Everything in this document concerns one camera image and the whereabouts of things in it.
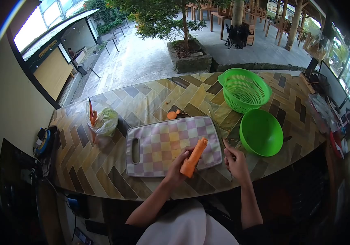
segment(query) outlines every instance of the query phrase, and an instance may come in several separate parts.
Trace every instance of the cutting board handle hole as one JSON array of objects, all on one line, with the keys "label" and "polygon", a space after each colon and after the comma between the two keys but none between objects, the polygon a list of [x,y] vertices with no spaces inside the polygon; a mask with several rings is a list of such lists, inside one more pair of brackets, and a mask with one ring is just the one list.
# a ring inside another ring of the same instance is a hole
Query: cutting board handle hole
[{"label": "cutting board handle hole", "polygon": [[140,141],[138,138],[134,138],[132,141],[132,161],[133,164],[140,162]]}]

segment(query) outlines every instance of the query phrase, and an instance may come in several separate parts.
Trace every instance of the left hand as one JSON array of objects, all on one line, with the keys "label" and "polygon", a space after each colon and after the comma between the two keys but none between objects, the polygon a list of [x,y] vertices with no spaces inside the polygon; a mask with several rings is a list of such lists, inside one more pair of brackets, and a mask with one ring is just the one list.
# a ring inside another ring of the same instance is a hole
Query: left hand
[{"label": "left hand", "polygon": [[194,147],[185,147],[181,154],[172,162],[171,166],[168,169],[168,173],[164,178],[163,182],[167,183],[169,187],[173,190],[177,188],[183,181],[187,179],[187,176],[179,172],[183,161],[190,156],[193,152]]}]

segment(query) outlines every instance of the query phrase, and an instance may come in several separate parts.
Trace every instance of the green bowl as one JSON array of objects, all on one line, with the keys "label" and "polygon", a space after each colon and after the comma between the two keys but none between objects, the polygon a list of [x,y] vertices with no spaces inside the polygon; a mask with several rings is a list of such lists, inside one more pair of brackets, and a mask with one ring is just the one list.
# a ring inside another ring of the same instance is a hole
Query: green bowl
[{"label": "green bowl", "polygon": [[277,119],[264,110],[247,112],[240,123],[239,135],[244,148],[260,156],[277,154],[284,141]]}]

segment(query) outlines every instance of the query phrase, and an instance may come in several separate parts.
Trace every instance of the wooden sign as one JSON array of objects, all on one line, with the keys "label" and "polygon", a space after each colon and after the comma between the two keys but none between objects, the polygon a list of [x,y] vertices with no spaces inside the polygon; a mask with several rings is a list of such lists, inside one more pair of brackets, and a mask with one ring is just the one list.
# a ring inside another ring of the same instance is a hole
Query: wooden sign
[{"label": "wooden sign", "polygon": [[54,46],[57,43],[57,40],[54,40],[52,43],[49,44],[40,54],[39,58],[41,58],[52,46]]}]

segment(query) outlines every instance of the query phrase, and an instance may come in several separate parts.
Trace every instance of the hand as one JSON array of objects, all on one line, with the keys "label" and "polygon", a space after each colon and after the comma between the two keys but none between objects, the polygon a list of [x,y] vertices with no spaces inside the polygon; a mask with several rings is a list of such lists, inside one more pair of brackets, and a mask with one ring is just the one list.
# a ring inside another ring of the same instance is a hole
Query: hand
[{"label": "hand", "polygon": [[172,162],[171,166],[168,169],[168,173],[164,178],[164,182],[167,183],[170,188],[173,190],[177,188],[183,181],[187,179],[187,176],[180,173],[181,166],[183,161],[190,156],[193,152],[194,147],[185,147],[181,154]]},{"label": "hand", "polygon": [[248,166],[246,163],[246,157],[244,153],[240,150],[233,148],[225,139],[223,139],[224,146],[224,157],[225,165],[227,169],[231,172],[232,176],[238,180],[240,185],[245,185],[251,183],[250,174],[248,171]]}]

